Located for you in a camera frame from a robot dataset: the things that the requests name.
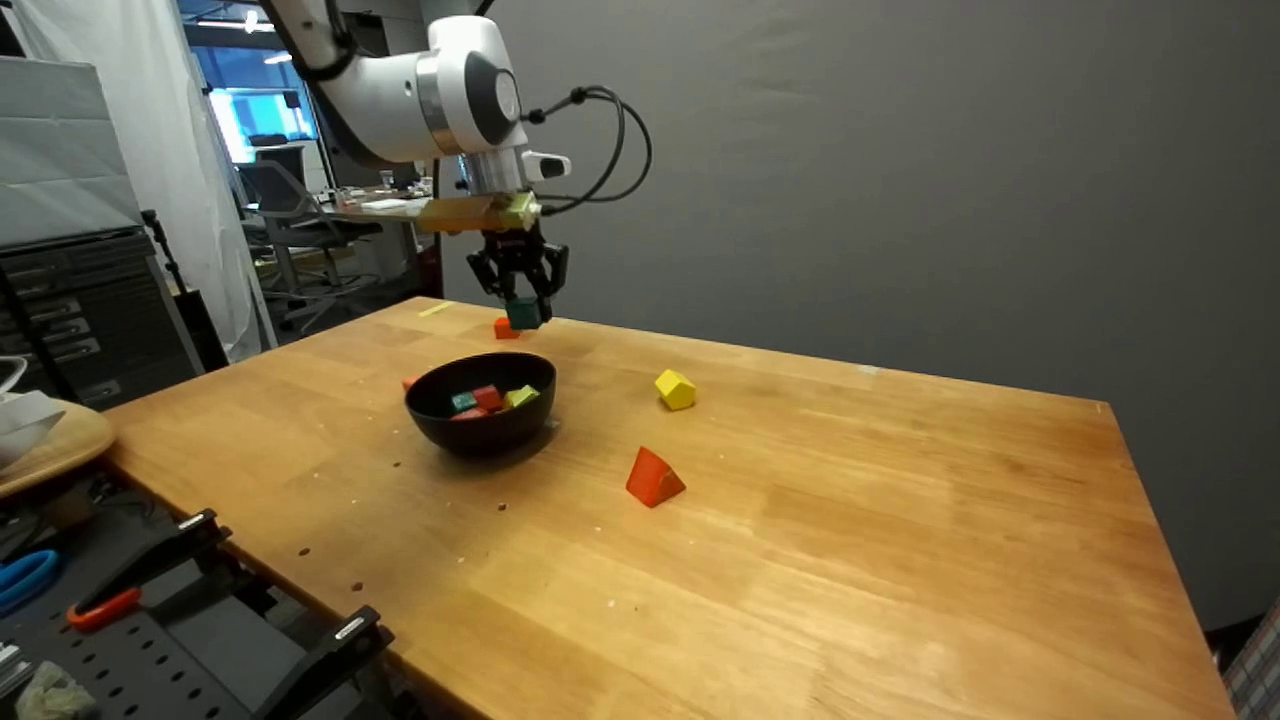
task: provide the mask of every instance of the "red pyramid block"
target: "red pyramid block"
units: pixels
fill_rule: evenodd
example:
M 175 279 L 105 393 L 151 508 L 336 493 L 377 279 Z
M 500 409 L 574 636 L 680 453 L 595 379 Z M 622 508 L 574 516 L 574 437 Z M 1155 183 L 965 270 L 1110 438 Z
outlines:
M 680 478 L 680 477 L 674 472 L 674 465 L 662 459 L 654 446 L 642 446 L 642 453 L 636 453 L 636 465 L 632 465 L 628 493 L 632 493 L 642 502 L 656 508 L 656 502 L 680 496 L 680 493 L 686 493 L 686 478 Z

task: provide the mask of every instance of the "wooden tabletop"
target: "wooden tabletop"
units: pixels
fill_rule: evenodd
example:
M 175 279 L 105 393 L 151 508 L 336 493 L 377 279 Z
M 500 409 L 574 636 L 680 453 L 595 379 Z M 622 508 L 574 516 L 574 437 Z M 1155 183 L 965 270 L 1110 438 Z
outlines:
M 0 501 L 96 459 L 111 438 L 118 432 L 100 412 L 66 405 L 66 417 L 48 427 L 48 437 L 30 457 L 0 467 Z
M 124 405 L 107 459 L 485 715 L 1233 715 L 1110 405 L 493 315 L 409 298 Z M 401 379 L 489 349 L 556 361 L 556 437 L 464 465 Z M 623 493 L 642 443 L 686 496 Z

